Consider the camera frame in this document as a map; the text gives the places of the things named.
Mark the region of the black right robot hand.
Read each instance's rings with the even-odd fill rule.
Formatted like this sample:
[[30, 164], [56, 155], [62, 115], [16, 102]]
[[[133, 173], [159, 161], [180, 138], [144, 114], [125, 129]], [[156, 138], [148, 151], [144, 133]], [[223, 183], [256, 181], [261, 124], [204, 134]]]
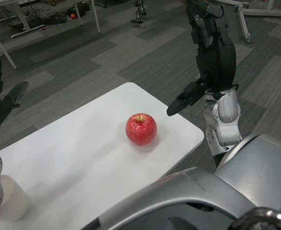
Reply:
[[223, 6], [207, 0], [186, 2], [186, 14], [192, 26], [191, 37], [198, 45], [196, 63], [200, 77], [189, 83], [167, 109], [169, 116], [194, 105], [212, 92], [216, 100], [234, 87], [236, 50], [228, 34], [228, 19]]

